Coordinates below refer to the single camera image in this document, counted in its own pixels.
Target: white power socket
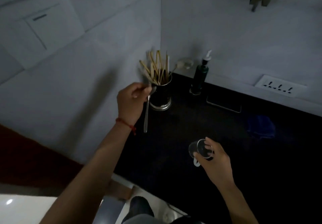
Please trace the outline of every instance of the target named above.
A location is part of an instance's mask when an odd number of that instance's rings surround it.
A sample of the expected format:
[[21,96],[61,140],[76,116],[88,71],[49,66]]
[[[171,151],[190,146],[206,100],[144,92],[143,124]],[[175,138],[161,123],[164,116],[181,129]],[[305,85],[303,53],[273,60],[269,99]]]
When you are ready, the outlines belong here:
[[296,97],[307,88],[304,85],[278,79],[269,75],[263,75],[259,82],[256,83],[255,87],[276,92],[288,97]]

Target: bracelet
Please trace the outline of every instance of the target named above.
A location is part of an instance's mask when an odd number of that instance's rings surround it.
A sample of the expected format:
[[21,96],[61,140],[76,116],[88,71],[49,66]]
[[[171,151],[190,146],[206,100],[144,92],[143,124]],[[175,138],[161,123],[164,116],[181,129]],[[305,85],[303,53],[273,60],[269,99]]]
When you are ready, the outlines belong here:
[[137,129],[136,129],[134,126],[127,124],[127,123],[125,122],[125,120],[123,120],[123,119],[121,119],[121,118],[117,118],[115,121],[116,121],[116,122],[121,122],[121,123],[123,123],[124,125],[128,126],[129,128],[131,128],[131,130],[132,130],[133,134],[134,134],[134,135],[136,135],[136,130],[137,130]]

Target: light switch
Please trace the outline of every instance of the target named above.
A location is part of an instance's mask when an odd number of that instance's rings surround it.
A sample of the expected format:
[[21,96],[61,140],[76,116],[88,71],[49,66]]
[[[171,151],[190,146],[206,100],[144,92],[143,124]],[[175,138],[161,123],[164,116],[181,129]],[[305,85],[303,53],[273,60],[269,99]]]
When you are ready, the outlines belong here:
[[22,0],[0,8],[0,33],[0,43],[28,69],[84,29],[69,0]]

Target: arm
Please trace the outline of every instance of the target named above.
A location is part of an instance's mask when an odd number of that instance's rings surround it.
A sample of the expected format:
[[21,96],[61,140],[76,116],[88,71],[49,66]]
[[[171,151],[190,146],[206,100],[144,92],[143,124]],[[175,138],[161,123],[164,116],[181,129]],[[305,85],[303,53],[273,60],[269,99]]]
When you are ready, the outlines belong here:
[[[142,83],[133,83],[118,94],[119,118],[134,125],[151,91]],[[41,224],[92,223],[105,189],[119,160],[131,129],[116,123],[103,139],[94,157],[78,173],[50,207]]]
[[206,138],[206,149],[211,147],[214,151],[211,161],[205,160],[200,154],[194,153],[195,158],[205,169],[210,180],[220,191],[231,217],[233,224],[258,224],[256,217],[250,210],[243,194],[235,185],[229,156],[223,147],[210,138]]

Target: blue cloth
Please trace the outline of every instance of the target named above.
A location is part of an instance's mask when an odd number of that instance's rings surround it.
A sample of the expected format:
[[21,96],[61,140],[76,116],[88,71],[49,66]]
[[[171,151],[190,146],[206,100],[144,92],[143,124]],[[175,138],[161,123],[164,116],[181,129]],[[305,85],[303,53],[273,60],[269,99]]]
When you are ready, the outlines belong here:
[[247,131],[257,139],[274,138],[276,127],[271,119],[265,115],[250,115],[247,119]]

